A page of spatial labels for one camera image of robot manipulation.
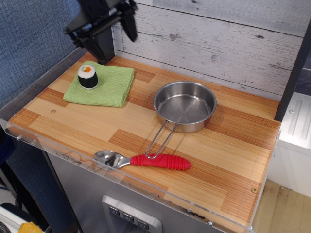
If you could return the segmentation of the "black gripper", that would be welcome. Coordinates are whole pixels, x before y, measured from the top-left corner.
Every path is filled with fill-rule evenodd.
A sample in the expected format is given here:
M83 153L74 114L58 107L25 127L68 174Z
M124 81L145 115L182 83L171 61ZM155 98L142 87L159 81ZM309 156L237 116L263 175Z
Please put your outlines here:
M80 12L64 32L73 39L76 47L85 48L99 64L106 64L107 59L92 37L120 22L128 38L132 42L136 40L135 1L80 0L78 3Z

